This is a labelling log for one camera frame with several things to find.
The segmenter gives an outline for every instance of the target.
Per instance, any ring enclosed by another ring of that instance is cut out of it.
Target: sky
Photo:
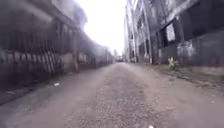
[[[76,0],[84,9],[88,22],[86,34],[95,42],[116,49],[122,54],[124,49],[124,17],[126,0]]]

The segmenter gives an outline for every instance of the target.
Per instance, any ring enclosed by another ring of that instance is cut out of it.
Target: asphalt road
[[[175,77],[118,63],[0,107],[0,128],[223,128],[224,100]]]

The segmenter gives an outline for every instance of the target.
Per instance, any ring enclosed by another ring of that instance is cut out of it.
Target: window
[[[189,40],[224,27],[224,2],[199,1],[180,14],[184,39]]]
[[[167,47],[180,41],[179,27],[176,19],[160,31],[161,42],[159,47]]]

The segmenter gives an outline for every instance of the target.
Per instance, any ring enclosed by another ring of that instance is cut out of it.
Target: metal railing
[[[0,88],[20,88],[63,73],[55,42],[19,32],[0,32]]]

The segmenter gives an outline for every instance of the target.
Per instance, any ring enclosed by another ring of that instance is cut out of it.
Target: paved ground
[[[70,75],[0,107],[0,128],[223,128],[224,100],[132,64]]]

